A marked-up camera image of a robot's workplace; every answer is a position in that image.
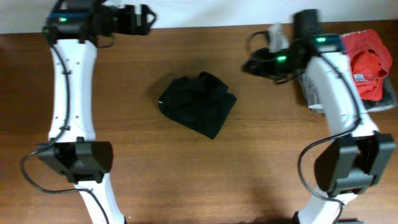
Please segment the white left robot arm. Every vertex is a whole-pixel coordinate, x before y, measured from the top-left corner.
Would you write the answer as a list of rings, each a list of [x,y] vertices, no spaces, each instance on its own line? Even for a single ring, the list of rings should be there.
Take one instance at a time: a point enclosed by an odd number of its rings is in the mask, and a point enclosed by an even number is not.
[[[97,141],[92,118],[92,82],[99,37],[148,35],[156,22],[148,6],[104,1],[57,1],[44,26],[54,67],[49,143],[38,158],[80,193],[93,223],[125,223],[111,185],[113,147]]]

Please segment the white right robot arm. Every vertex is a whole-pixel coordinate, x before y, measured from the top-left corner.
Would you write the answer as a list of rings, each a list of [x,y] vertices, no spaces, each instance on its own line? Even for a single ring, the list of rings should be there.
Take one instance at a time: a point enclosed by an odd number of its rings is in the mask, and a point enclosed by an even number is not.
[[[292,221],[341,223],[345,206],[377,185],[396,145],[366,111],[351,74],[349,57],[337,34],[326,34],[316,9],[293,16],[293,39],[278,26],[264,31],[268,46],[250,50],[242,70],[280,85],[305,77],[315,89],[328,123],[328,147],[314,163],[316,187]]]

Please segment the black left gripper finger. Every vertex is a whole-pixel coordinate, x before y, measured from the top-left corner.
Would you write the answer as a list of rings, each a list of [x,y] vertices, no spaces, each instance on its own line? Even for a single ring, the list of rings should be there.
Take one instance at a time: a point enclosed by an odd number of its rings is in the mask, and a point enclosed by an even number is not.
[[[150,22],[147,22],[147,21],[142,22],[141,34],[148,35],[150,33],[150,30],[152,29],[152,26],[154,25],[154,23],[155,23],[155,20],[152,20]]]
[[[146,4],[142,5],[142,22],[153,24],[157,20],[157,14]]]

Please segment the black polo shirt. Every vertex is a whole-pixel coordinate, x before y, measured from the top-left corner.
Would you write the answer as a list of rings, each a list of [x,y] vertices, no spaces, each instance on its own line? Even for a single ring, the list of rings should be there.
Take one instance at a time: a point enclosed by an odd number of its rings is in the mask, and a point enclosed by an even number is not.
[[[201,72],[197,78],[174,79],[161,94],[161,113],[204,136],[214,139],[237,98],[216,76]]]

